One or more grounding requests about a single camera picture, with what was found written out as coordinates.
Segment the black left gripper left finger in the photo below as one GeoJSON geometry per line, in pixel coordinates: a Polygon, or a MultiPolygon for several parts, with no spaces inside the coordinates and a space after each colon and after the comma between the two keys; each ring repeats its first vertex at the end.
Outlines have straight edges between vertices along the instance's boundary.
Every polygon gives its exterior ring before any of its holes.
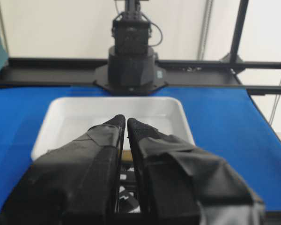
{"type": "Polygon", "coordinates": [[[0,212],[3,225],[104,225],[118,206],[126,120],[116,115],[36,159],[0,212]]]}

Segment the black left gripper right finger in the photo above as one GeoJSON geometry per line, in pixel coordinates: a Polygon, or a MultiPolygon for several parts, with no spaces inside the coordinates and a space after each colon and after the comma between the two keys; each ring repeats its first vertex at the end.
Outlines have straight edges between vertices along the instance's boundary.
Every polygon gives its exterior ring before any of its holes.
{"type": "Polygon", "coordinates": [[[263,200],[222,157],[127,122],[140,209],[157,225],[262,225],[263,200]]]}

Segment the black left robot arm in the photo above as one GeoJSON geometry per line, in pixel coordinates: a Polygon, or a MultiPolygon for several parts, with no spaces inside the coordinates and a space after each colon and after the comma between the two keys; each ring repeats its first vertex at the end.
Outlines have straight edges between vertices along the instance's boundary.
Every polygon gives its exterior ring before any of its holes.
{"type": "MultiPolygon", "coordinates": [[[[127,0],[112,23],[110,87],[152,86],[155,53],[148,40],[152,22],[140,2],[127,0]]],[[[70,143],[35,156],[5,201],[3,225],[103,225],[118,210],[121,156],[126,120],[116,115],[70,143]]]]}

